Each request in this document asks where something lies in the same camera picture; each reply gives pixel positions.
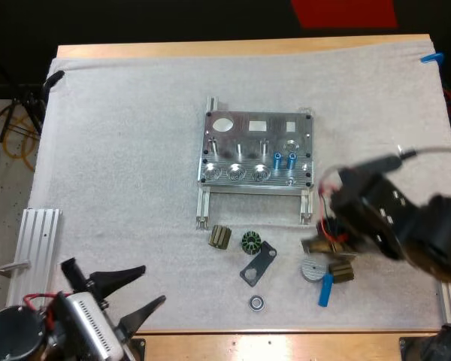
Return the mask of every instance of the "aluminum plate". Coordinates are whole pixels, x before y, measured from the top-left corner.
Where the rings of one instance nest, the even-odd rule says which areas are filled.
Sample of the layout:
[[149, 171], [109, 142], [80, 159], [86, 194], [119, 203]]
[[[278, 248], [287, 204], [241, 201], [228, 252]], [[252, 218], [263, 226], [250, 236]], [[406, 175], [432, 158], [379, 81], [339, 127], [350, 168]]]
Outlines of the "aluminum plate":
[[[274, 169], [273, 155], [282, 162]], [[286, 167], [290, 153], [294, 169]], [[198, 182], [216, 193], [301, 195], [313, 186], [313, 113], [209, 111]]]

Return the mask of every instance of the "gray disc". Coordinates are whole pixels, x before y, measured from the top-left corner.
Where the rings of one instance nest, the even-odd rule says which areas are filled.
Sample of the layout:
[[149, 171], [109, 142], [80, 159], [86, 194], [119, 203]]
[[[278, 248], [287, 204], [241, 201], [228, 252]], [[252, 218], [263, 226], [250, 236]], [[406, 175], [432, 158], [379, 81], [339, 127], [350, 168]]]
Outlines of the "gray disc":
[[314, 258], [306, 258], [302, 261], [301, 272], [309, 282], [319, 282], [327, 273], [328, 267], [325, 263]]

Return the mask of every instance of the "red object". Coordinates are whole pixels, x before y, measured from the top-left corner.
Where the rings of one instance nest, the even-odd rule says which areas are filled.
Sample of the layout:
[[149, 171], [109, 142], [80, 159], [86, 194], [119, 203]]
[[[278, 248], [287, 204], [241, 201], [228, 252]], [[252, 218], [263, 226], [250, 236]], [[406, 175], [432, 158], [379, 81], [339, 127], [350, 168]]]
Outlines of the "red object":
[[393, 0], [292, 0], [303, 28], [397, 28]]

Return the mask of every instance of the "metal washer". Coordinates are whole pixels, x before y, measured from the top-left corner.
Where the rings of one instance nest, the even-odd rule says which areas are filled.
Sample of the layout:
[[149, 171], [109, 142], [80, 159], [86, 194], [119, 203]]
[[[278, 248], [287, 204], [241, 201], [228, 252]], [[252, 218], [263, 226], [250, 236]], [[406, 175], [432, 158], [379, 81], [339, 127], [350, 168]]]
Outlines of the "metal washer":
[[[259, 305], [254, 305], [254, 301], [259, 301]], [[265, 306], [264, 299], [261, 296], [254, 295], [249, 300], [249, 306], [253, 311], [261, 311]]]
[[318, 259], [306, 258], [302, 261], [301, 272], [306, 281], [319, 282], [328, 272], [328, 267], [325, 263], [320, 262]]

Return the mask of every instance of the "black bracket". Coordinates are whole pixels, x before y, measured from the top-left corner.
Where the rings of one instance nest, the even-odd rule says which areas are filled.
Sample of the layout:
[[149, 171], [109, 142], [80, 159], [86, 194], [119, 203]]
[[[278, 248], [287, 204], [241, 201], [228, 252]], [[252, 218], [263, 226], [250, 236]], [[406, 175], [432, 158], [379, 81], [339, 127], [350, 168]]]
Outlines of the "black bracket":
[[277, 251], [268, 242], [263, 241], [261, 244], [261, 252], [254, 258], [239, 275], [249, 286], [254, 287], [261, 279], [265, 270], [276, 258]]
[[130, 351], [137, 361], [145, 361], [145, 338], [133, 338], [129, 342]]

